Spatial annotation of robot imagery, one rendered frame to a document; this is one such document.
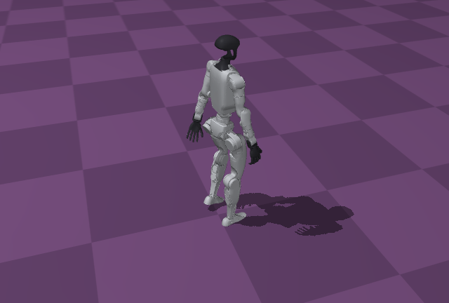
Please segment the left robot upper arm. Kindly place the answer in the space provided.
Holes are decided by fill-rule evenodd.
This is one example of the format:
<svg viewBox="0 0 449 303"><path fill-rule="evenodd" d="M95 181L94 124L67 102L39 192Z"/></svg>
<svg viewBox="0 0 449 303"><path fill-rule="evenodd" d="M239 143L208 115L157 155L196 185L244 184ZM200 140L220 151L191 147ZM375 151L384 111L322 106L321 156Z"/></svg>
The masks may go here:
<svg viewBox="0 0 449 303"><path fill-rule="evenodd" d="M209 60L206 65L206 75L203 80L201 94L208 98L210 98L210 67L216 61L218 60Z"/></svg>

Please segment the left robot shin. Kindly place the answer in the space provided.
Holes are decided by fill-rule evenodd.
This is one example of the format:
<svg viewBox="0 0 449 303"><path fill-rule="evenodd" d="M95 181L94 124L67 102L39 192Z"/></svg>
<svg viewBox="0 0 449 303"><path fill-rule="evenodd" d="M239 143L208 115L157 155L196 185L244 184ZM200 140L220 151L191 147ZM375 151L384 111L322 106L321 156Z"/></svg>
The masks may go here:
<svg viewBox="0 0 449 303"><path fill-rule="evenodd" d="M218 152L218 151L217 151ZM211 166L211 187L210 187L210 195L212 194L212 198L217 197L217 191L220 186L220 182L222 181L222 178L224 177L225 170L227 167L227 163L224 165L219 165L215 162L215 155L217 154L215 152L213 157L213 164ZM209 196L210 196L209 195Z"/></svg>

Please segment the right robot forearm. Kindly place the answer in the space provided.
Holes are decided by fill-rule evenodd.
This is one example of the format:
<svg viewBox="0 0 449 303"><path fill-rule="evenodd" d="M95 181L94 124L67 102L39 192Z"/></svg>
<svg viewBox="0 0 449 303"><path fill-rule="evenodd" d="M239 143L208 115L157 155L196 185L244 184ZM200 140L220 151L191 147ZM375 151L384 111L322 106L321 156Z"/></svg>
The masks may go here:
<svg viewBox="0 0 449 303"><path fill-rule="evenodd" d="M240 126L243 129L243 136L246 140L249 140L251 146L253 146L257 142L257 140L255 138L253 127L251 126L250 111L248 109L244 109L241 112Z"/></svg>

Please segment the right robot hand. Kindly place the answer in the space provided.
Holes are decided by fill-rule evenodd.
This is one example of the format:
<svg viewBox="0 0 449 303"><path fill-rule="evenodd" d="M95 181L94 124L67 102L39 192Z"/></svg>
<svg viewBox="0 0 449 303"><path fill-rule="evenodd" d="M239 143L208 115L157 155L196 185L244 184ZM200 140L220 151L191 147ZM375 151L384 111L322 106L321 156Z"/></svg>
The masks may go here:
<svg viewBox="0 0 449 303"><path fill-rule="evenodd" d="M260 154L262 153L262 150L258 147L257 143L255 143L253 146L251 146L249 140L246 140L246 142L247 142L248 148L250 148L251 162L249 164L252 165L254 163L257 163L261 159Z"/></svg>

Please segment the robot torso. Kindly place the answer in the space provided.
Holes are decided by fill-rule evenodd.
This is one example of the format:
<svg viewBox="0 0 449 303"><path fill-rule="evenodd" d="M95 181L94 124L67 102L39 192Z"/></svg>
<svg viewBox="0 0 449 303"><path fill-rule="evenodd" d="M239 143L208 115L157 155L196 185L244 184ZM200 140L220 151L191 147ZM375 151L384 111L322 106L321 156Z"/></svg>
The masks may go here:
<svg viewBox="0 0 449 303"><path fill-rule="evenodd" d="M228 65L228 70L218 70L214 65L219 63L219 60L210 67L210 98L213 109L218 112L217 116L211 119L210 132L225 141L225 134L234 129L230 116L236 111L233 91L229 87L229 75L240 74L231 64Z"/></svg>

